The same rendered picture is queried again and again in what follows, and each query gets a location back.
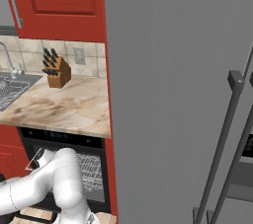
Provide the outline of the grey fridge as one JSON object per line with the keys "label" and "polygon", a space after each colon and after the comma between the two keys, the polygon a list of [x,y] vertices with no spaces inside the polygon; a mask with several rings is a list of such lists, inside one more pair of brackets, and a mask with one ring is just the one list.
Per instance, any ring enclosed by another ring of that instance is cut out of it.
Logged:
{"label": "grey fridge", "polygon": [[221,156],[231,70],[253,71],[253,0],[105,0],[119,224],[193,224],[216,208],[250,108]]}

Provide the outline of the grey steel sink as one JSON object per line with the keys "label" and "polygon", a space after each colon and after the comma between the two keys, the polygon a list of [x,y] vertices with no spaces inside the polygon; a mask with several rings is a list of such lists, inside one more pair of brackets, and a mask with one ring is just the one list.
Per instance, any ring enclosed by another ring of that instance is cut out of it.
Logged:
{"label": "grey steel sink", "polygon": [[30,83],[30,88],[33,87],[38,82],[38,80],[41,77],[42,77],[41,75],[23,75],[23,76],[19,76],[17,79],[12,79],[11,75],[9,73],[7,73],[7,72],[0,72],[0,81],[3,81],[3,80],[13,80],[13,81],[29,82]]}

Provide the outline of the black dishwasher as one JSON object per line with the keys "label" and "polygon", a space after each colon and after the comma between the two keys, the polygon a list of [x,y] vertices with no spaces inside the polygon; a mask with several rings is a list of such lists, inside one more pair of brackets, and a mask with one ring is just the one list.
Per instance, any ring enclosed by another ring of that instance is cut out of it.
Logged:
{"label": "black dishwasher", "polygon": [[103,189],[86,191],[84,188],[85,195],[93,212],[111,212],[104,138],[27,127],[19,127],[19,132],[30,161],[40,148],[53,152],[61,148],[72,148],[77,155],[98,156],[102,166]]}

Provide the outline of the wooden knife block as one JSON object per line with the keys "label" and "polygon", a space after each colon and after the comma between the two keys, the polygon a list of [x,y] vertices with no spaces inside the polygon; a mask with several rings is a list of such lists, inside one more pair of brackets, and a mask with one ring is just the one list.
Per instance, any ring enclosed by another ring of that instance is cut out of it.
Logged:
{"label": "wooden knife block", "polygon": [[47,83],[51,88],[61,89],[71,80],[71,67],[54,48],[43,49],[42,64],[42,72],[47,75]]}

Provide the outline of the silver tap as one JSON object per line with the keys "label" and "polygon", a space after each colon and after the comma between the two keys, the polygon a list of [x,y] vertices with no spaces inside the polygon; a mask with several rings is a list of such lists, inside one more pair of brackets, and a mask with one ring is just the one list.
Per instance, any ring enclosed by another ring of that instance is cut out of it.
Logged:
{"label": "silver tap", "polygon": [[4,52],[5,52],[8,64],[9,64],[9,70],[10,70],[11,78],[12,79],[16,79],[18,76],[24,75],[25,71],[24,71],[24,69],[22,67],[20,67],[19,69],[16,69],[13,66],[10,54],[8,52],[8,49],[7,49],[7,46],[2,41],[0,41],[0,46],[2,46],[3,49],[4,49]]}

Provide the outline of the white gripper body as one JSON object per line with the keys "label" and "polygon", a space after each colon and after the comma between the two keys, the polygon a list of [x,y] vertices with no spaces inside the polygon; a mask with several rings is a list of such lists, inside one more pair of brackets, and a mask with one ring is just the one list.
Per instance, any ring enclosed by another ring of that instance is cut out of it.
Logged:
{"label": "white gripper body", "polygon": [[46,165],[54,157],[54,152],[40,148],[37,153],[34,155],[32,160],[26,166],[26,171],[33,171],[35,169],[41,168]]}

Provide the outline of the red lower cupboard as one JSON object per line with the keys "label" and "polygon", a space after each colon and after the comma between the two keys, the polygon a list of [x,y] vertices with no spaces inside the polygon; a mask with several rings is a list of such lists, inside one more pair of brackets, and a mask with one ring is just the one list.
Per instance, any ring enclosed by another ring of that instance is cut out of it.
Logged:
{"label": "red lower cupboard", "polygon": [[0,174],[6,179],[23,177],[29,172],[29,159],[16,126],[0,124]]}

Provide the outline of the grey wall socket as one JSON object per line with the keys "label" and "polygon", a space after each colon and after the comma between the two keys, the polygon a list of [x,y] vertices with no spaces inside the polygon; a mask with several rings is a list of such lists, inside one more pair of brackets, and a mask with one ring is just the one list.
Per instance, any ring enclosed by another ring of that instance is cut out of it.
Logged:
{"label": "grey wall socket", "polygon": [[74,52],[74,59],[75,59],[75,63],[78,65],[85,65],[85,52],[83,48],[78,48],[78,47],[74,47],[73,48],[73,52]]}

